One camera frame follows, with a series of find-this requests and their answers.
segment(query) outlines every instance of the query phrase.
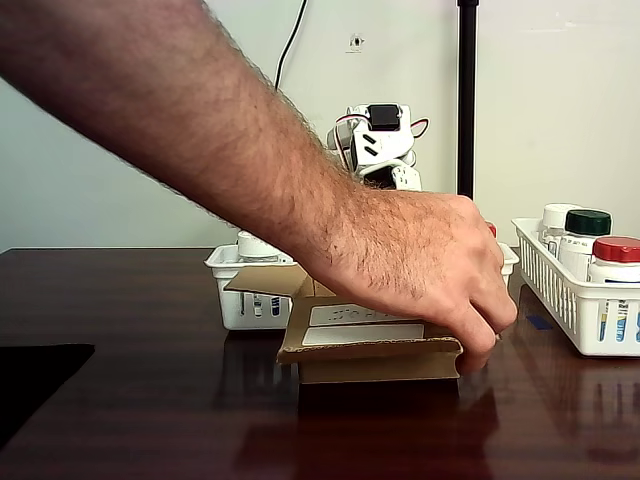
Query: white cap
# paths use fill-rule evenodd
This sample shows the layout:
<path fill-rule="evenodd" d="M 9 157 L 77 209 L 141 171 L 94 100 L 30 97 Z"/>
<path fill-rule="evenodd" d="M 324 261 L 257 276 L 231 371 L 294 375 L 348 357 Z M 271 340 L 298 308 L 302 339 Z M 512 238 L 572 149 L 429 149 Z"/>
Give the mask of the white cap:
<path fill-rule="evenodd" d="M 567 212 L 581 208 L 580 205 L 572 205 L 570 203 L 550 203 L 544 207 L 542 225 L 548 228 L 564 228 Z"/>
<path fill-rule="evenodd" d="M 249 232 L 238 233 L 238 255 L 245 258 L 274 257 L 281 252 Z"/>

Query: hand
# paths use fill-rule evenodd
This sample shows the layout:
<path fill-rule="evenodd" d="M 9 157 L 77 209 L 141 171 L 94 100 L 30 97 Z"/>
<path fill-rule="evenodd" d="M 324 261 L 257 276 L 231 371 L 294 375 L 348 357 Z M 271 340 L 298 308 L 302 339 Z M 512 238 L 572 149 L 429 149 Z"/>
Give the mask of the hand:
<path fill-rule="evenodd" d="M 461 372 L 482 368 L 516 318 L 498 246 L 466 197 L 369 190 L 331 233 L 328 262 L 301 263 L 336 294 L 447 327 L 464 346 Z"/>

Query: red cap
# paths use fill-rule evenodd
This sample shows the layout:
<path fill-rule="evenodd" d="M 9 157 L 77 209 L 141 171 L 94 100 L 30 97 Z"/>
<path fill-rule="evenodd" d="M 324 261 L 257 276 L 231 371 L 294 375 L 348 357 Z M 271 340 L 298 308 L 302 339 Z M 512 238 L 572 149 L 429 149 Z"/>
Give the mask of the red cap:
<path fill-rule="evenodd" d="M 493 236 L 497 237 L 498 236 L 498 230 L 496 229 L 496 226 L 491 222 L 487 222 L 487 226 L 489 227 L 489 230 L 491 230 L 491 233 L 493 233 Z"/>
<path fill-rule="evenodd" d="M 640 240 L 631 237 L 600 237 L 593 254 L 605 262 L 640 263 Z"/>

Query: white robot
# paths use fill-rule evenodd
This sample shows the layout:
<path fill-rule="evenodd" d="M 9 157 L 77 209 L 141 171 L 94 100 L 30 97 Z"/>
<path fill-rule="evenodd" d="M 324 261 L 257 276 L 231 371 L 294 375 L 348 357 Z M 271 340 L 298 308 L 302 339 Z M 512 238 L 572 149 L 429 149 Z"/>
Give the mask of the white robot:
<path fill-rule="evenodd" d="M 413 128 L 423 125 L 414 135 Z M 407 105 L 372 104 L 349 107 L 327 135 L 329 150 L 340 156 L 344 168 L 372 186 L 396 190 L 422 190 L 414 169 L 416 138 L 429 127 L 422 118 L 411 122 Z"/>

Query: cardboard box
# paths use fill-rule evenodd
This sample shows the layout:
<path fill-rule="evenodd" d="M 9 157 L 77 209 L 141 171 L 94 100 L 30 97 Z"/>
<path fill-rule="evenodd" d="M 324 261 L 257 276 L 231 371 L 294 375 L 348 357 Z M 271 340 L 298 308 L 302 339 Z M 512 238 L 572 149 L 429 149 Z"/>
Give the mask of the cardboard box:
<path fill-rule="evenodd" d="M 448 330 L 353 305 L 298 265 L 247 267 L 225 289 L 292 299 L 277 361 L 297 363 L 301 383 L 459 377 L 462 346 Z"/>

